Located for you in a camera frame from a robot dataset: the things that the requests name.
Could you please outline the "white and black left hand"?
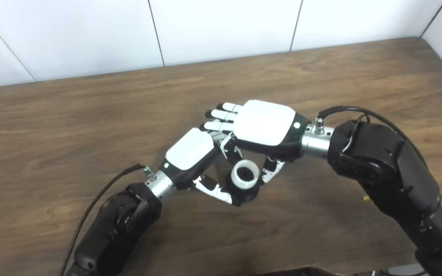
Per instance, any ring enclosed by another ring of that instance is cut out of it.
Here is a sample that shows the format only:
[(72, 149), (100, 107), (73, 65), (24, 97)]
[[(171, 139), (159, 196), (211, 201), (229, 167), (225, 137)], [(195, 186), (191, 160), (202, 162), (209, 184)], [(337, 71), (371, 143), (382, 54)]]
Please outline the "white and black left hand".
[(204, 175), (220, 155), (227, 156), (226, 144), (230, 138), (222, 132), (190, 129), (167, 150), (156, 180), (150, 181), (153, 194), (160, 201), (165, 201), (175, 191), (195, 188), (214, 199), (240, 207), (241, 199)]

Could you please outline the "white and black right hand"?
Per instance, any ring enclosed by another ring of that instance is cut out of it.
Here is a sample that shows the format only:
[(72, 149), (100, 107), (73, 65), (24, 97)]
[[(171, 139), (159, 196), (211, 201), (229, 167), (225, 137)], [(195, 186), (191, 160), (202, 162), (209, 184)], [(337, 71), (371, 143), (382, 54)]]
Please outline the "white and black right hand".
[(288, 106), (258, 100), (221, 103), (205, 115), (209, 121), (201, 130), (225, 135), (219, 146), (230, 164), (243, 158), (242, 150), (266, 156), (260, 185), (272, 180), (285, 163), (304, 155), (302, 137), (311, 122)]

